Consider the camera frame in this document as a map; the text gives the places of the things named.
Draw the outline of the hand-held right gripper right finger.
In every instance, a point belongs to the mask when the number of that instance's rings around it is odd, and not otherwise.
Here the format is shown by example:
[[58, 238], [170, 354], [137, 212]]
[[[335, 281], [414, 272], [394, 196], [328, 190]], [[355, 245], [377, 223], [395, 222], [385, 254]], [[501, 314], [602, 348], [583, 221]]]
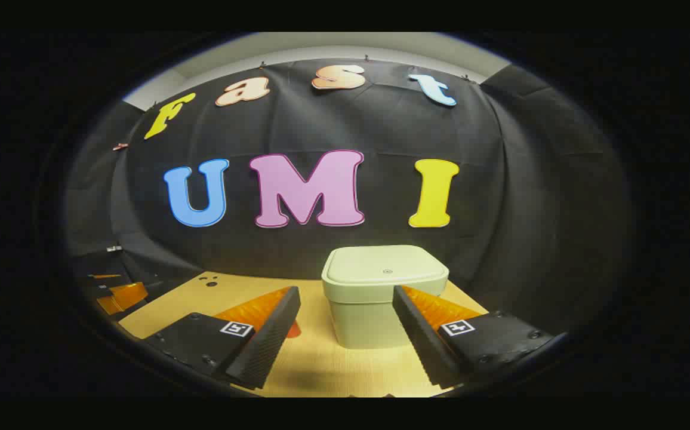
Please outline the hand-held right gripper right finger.
[[392, 307], [432, 385], [482, 388], [519, 371], [555, 337], [506, 311], [481, 314], [407, 285]]

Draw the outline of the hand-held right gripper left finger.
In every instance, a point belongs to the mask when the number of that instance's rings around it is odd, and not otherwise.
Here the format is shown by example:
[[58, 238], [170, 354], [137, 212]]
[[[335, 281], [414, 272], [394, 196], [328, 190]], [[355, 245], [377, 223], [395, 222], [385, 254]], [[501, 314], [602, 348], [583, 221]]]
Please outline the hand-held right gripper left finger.
[[295, 324], [296, 286], [209, 316], [192, 312], [144, 338], [166, 357], [215, 381], [261, 389]]

